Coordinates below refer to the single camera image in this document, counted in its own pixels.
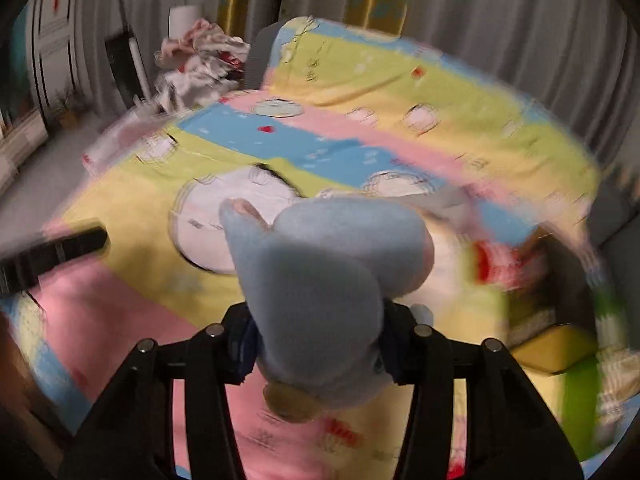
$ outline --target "plush toy head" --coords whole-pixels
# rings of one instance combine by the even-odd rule
[[[262,337],[258,365],[268,406],[302,422],[356,406],[391,378],[377,341],[383,298],[418,288],[433,267],[420,214],[363,196],[304,200],[268,225],[246,200],[220,220]]]

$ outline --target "paper roll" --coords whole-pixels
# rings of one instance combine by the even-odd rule
[[[169,10],[169,38],[181,40],[196,20],[202,18],[202,15],[200,5],[174,7]]]

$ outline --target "colorful bedspread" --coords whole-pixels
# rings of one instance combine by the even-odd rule
[[[523,242],[546,222],[597,275],[583,221],[598,183],[596,165],[531,100],[412,41],[312,18],[282,29],[267,79],[263,91],[235,92],[146,139],[82,190],[60,221],[98,219],[110,234],[109,253],[48,276],[34,300],[7,305],[38,380],[71,428],[137,340],[188,338],[242,300],[236,277],[212,272],[223,262],[207,262],[202,248],[224,243],[217,202],[207,197],[252,164],[267,164],[296,200],[345,190],[389,196],[447,182],[467,186],[477,232],[496,248]],[[270,179],[264,172],[234,175],[237,186]],[[267,189],[262,198],[286,198],[278,186],[274,195]],[[476,282],[465,241],[436,221],[428,227],[436,266],[403,301],[426,304],[450,338],[501,338],[502,283]],[[46,316],[42,344],[33,301]],[[578,455],[592,455],[597,362],[564,376],[530,377]],[[264,411],[263,384],[256,370],[243,386],[228,389],[250,478],[391,478],[410,388],[391,387],[368,406],[291,428]],[[456,391],[452,476],[461,472],[465,452],[464,390]],[[186,474],[180,388],[176,395],[176,459]]]

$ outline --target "silver screw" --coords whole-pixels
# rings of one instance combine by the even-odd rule
[[[211,337],[218,337],[219,335],[223,335],[223,333],[225,333],[225,327],[220,325],[220,323],[212,323],[207,326],[204,331]]]
[[[429,325],[420,323],[414,326],[414,334],[418,337],[429,337],[431,334],[433,334],[433,330]]]
[[[156,342],[153,339],[143,339],[138,343],[138,351],[145,353],[149,352],[154,346],[156,346]]]
[[[486,346],[491,352],[499,352],[502,350],[502,343],[494,338],[489,338],[484,342],[484,346]]]

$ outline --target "gray floor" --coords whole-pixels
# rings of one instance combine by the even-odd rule
[[[104,121],[85,117],[75,130],[57,132],[19,168],[0,196],[0,248],[37,234],[86,176],[84,150],[97,139]]]

